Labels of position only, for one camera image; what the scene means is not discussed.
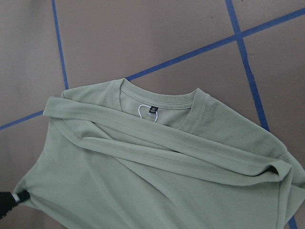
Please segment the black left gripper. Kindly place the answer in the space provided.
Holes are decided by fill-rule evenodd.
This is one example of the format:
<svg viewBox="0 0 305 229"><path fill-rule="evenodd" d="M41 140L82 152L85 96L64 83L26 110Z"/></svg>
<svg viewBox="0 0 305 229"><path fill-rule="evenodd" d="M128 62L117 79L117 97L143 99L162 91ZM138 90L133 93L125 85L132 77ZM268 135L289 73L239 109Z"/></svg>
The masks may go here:
<svg viewBox="0 0 305 229"><path fill-rule="evenodd" d="M30 197L27 190L23 190L13 195L10 192L0 192L0 218L2 219L5 217L17 204L29 200Z"/></svg>

